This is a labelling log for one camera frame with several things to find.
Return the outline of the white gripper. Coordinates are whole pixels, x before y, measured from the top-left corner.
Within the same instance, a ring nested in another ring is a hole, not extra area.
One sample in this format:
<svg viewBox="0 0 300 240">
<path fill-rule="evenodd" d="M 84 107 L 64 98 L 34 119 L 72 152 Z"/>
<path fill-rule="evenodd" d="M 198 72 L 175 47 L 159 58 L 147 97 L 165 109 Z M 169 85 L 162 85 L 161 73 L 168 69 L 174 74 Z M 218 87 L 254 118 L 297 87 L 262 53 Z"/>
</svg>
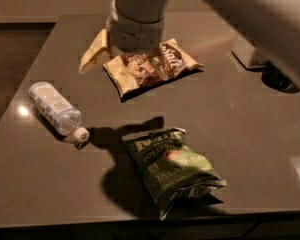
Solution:
<svg viewBox="0 0 300 240">
<path fill-rule="evenodd" d="M 92 41 L 90 47 L 81 57 L 79 73 L 86 74 L 109 58 L 110 41 L 123 53 L 149 53 L 150 64 L 163 81 L 168 81 L 168 70 L 165 59 L 158 47 L 162 39 L 164 20 L 154 23 L 142 23 L 129 19 L 116 8 L 116 2 L 111 2 L 110 15 L 106 29 L 102 29 Z"/>
</svg>

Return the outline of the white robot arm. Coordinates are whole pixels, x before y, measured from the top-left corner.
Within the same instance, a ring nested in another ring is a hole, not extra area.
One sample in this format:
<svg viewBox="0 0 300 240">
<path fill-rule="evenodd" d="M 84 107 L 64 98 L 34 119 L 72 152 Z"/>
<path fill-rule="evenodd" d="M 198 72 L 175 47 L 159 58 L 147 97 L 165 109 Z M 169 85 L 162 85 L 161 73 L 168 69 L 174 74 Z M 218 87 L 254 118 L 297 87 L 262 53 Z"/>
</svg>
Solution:
<svg viewBox="0 0 300 240">
<path fill-rule="evenodd" d="M 300 0 L 204 0 L 300 88 Z M 152 56 L 162 39 L 167 0 L 113 0 L 106 28 L 83 55 L 79 72 L 115 47 Z"/>
</svg>

